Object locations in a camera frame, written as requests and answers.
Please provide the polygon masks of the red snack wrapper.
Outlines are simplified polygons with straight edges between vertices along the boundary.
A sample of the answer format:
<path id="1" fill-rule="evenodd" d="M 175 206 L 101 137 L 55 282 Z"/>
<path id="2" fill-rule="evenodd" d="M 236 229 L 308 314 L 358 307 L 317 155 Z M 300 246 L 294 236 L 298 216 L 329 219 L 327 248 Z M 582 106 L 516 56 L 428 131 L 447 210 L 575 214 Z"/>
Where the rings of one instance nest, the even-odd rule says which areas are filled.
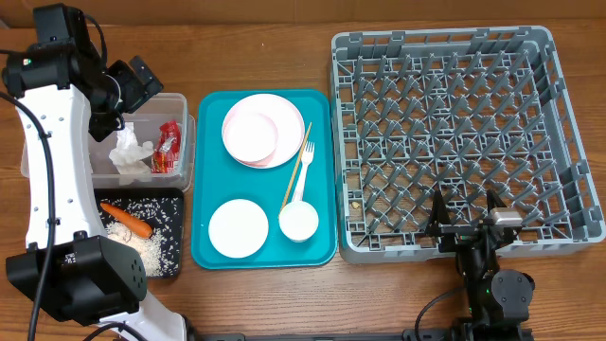
<path id="1" fill-rule="evenodd" d="M 179 165 L 181 150 L 181 129 L 175 120 L 168 121 L 160 128 L 160 137 L 151 158 L 153 173 L 172 173 Z"/>

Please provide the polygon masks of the small white cup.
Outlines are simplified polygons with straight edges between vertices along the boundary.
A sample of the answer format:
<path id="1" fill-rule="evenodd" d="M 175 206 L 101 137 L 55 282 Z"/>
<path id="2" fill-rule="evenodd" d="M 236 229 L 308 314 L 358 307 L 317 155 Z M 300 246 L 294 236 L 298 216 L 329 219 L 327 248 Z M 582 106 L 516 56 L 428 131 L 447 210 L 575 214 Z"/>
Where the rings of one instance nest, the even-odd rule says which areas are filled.
<path id="1" fill-rule="evenodd" d="M 290 202 L 278 215 L 282 233 L 293 242 L 305 242 L 313 236 L 319 226 L 315 208 L 304 201 Z"/>

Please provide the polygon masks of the white napkin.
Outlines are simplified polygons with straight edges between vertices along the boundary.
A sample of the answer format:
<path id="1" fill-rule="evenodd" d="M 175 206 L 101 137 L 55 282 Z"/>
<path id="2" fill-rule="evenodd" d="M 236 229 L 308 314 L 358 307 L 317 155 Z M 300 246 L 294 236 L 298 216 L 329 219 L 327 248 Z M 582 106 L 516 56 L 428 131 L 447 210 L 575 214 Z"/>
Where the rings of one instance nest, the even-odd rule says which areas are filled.
<path id="1" fill-rule="evenodd" d="M 134 124 L 127 122 L 125 128 L 116 134 L 116 147 L 109 152 L 109 158 L 120 174 L 151 173 L 151 167 L 144 160 L 153 154 L 153 143 L 138 143 Z"/>

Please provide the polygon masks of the white bowl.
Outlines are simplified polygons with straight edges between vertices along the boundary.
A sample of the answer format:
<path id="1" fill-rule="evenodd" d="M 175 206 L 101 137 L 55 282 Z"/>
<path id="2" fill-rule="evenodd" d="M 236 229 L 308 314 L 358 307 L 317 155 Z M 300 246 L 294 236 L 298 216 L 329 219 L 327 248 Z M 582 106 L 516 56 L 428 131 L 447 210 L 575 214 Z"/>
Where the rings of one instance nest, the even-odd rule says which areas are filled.
<path id="1" fill-rule="evenodd" d="M 263 209 L 245 199 L 234 199 L 219 206 L 208 224 L 213 247 L 230 259 L 252 256 L 264 245 L 269 221 Z"/>

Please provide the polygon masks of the orange carrot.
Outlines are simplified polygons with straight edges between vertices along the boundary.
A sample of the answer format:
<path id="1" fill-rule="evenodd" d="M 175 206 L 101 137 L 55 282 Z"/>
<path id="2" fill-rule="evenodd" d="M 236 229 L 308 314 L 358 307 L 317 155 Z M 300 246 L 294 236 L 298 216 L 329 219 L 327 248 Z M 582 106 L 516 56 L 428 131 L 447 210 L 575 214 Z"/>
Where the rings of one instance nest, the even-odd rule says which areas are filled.
<path id="1" fill-rule="evenodd" d="M 152 236 L 152 227 L 130 213 L 106 203 L 101 203 L 100 206 L 105 212 L 109 213 L 119 222 L 128 227 L 138 237 L 149 239 Z"/>

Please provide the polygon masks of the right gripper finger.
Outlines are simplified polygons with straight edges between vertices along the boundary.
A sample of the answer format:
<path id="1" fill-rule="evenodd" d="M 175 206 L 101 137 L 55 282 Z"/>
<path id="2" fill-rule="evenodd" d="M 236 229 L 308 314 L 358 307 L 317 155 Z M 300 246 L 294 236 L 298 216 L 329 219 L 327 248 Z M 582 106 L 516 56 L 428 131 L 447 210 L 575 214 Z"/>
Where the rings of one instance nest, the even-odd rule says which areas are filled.
<path id="1" fill-rule="evenodd" d="M 503 200 L 500 198 L 500 196 L 496 193 L 494 189 L 489 189 L 487 191 L 487 221 L 495 223 L 497 220 L 495 214 L 498 213 L 498 209 L 506 207 L 507 205 L 503 202 Z"/>
<path id="2" fill-rule="evenodd" d="M 434 192 L 432 209 L 428 220 L 428 227 L 438 224 L 449 224 L 449 212 L 444 202 L 443 195 L 439 189 Z"/>

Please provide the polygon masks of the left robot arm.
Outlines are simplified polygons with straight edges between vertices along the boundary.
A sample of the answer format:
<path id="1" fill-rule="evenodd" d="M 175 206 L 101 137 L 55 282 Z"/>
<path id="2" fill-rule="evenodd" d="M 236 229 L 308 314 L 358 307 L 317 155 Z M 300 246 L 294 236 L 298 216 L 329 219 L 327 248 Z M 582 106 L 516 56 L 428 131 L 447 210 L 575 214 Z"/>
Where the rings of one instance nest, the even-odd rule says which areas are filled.
<path id="1" fill-rule="evenodd" d="M 89 141 L 123 129 L 162 83 L 139 57 L 109 63 L 80 9 L 57 3 L 33 17 L 36 43 L 8 51 L 1 73 L 25 133 L 31 206 L 26 250 L 6 260 L 9 282 L 34 314 L 59 322 L 128 340 L 192 340 L 189 321 L 148 290 L 139 254 L 107 237 L 89 158 Z"/>

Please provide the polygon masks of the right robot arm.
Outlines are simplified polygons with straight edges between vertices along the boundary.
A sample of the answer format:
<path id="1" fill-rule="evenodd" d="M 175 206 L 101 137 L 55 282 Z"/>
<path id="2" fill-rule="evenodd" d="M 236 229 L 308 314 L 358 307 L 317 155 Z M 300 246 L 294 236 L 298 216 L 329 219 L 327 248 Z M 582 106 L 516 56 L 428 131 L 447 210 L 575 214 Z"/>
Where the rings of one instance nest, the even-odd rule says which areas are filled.
<path id="1" fill-rule="evenodd" d="M 488 215 L 476 224 L 451 222 L 440 190 L 436 190 L 425 234 L 438 239 L 441 253 L 453 253 L 455 268 L 463 284 L 430 301 L 419 313 L 414 327 L 423 338 L 419 324 L 425 313 L 439 301 L 464 292 L 470 315 L 459 317 L 444 330 L 430 330 L 441 340 L 531 340 L 532 330 L 523 329 L 529 319 L 529 305 L 535 290 L 534 279 L 523 272 L 503 269 L 496 251 L 513 243 L 522 230 L 522 217 L 507 206 L 494 190 L 487 192 Z"/>

